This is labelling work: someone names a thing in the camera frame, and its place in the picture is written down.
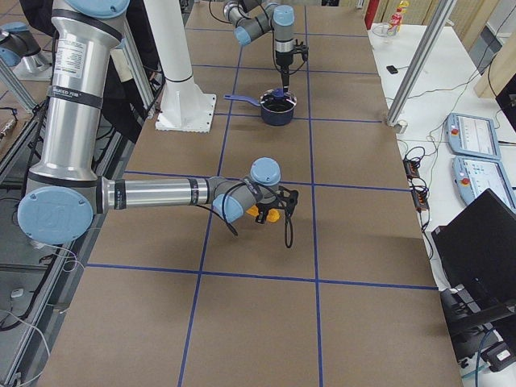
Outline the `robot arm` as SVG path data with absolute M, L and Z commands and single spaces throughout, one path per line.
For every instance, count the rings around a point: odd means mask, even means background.
M 281 170 L 271 158 L 252 163 L 239 181 L 224 177 L 162 180 L 109 180 L 92 168 L 96 130 L 110 52 L 123 41 L 130 1 L 53 1 L 52 23 L 59 32 L 52 84 L 48 88 L 48 120 L 40 161 L 28 170 L 27 192 L 18 207 L 18 223 L 29 238 L 48 245 L 74 241 L 88 231 L 94 214 L 132 207 L 212 205 L 227 227 L 256 206 L 257 223 L 270 210 L 291 217 L 298 192 L 279 184 Z M 215 94 L 204 94 L 194 81 L 180 7 L 177 2 L 146 2 L 150 25 L 164 71 L 164 95 L 156 129 L 209 132 Z M 244 21 L 248 10 L 261 2 L 241 6 L 224 3 L 223 14 L 235 26 L 241 46 L 271 30 L 277 59 L 290 57 L 294 48 L 291 6 L 269 2 L 262 15 Z
M 289 92 L 290 77 L 309 57 L 308 46 L 294 38 L 294 9 L 274 1 L 225 1 L 223 15 L 233 25 L 241 46 L 271 33 L 273 64 L 281 75 L 282 92 Z

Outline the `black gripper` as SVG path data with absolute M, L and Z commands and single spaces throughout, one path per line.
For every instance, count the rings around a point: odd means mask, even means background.
M 289 67 L 293 64 L 296 55 L 301 56 L 302 63 L 293 73 L 296 73 L 308 61 L 308 46 L 298 40 L 274 40 L 274 61 L 281 72 L 281 82 L 284 93 L 289 91 L 289 74 L 291 73 Z
M 256 203 L 259 209 L 259 215 L 255 218 L 255 221 L 257 223 L 264 223 L 268 211 L 277 209 L 284 211 L 285 221 L 290 223 L 295 207 L 298 204 L 298 191 L 295 189 L 287 189 L 281 185 L 279 185 L 276 190 L 263 184 L 258 184 L 258 186 L 265 192 L 269 192 L 272 199 L 266 202 L 266 198 L 263 198 L 260 202 Z

